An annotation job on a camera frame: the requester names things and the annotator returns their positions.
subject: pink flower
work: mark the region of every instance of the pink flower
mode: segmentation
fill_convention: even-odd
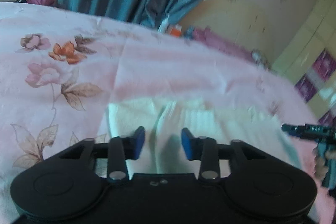
[[[26,78],[26,83],[33,88],[38,88],[50,83],[62,84],[70,77],[70,73],[62,69],[53,61],[43,60],[41,65],[32,63],[28,65],[31,74]]]
[[[21,46],[23,48],[16,51],[16,53],[31,52],[34,49],[46,50],[50,47],[48,38],[41,38],[40,34],[28,34],[24,38],[21,38]]]

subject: pink bed sheet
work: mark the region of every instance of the pink bed sheet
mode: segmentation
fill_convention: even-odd
[[[2,3],[0,11],[0,223],[17,217],[9,187],[24,168],[78,139],[105,140],[97,135],[109,102],[201,97],[316,123],[287,80],[201,43],[52,7]],[[293,143],[313,176],[315,144]],[[320,223],[330,224],[327,189],[319,187],[315,205]]]

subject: purple decorative panel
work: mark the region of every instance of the purple decorative panel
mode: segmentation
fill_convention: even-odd
[[[316,88],[307,78],[306,74],[299,80],[299,82],[297,82],[295,88],[306,102],[308,102],[317,92]]]
[[[334,118],[334,115],[330,110],[328,110],[327,113],[324,114],[321,119],[319,119],[319,124],[323,126],[332,126]]]
[[[327,81],[336,70],[336,61],[331,54],[324,49],[313,64],[312,68],[324,81]]]

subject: orange flower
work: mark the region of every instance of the orange flower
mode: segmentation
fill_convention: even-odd
[[[66,60],[69,65],[77,64],[86,58],[84,54],[75,54],[75,46],[70,41],[66,42],[63,47],[56,43],[52,52],[49,52],[49,56],[58,61]]]

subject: black device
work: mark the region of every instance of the black device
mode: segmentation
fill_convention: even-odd
[[[12,182],[10,193],[21,217],[14,223],[229,223],[307,224],[317,195],[305,172],[239,140],[229,145],[195,138],[184,128],[188,160],[200,160],[194,174],[134,174],[144,128],[131,137],[95,144],[85,139],[34,165]],[[107,178],[93,171],[107,158]],[[231,174],[221,178],[219,160]]]
[[[325,158],[325,152],[328,150],[336,149],[336,130],[334,127],[305,124],[304,126],[293,126],[290,124],[283,124],[281,129],[287,132],[289,135],[298,137],[304,140],[312,140],[317,143],[324,143],[325,150],[321,153],[321,156],[325,159],[325,166],[328,166],[329,171],[322,181],[322,186],[327,188],[333,188],[331,185],[332,178],[330,177],[330,170],[332,168],[332,160]],[[332,196],[336,197],[335,191],[332,191]]]

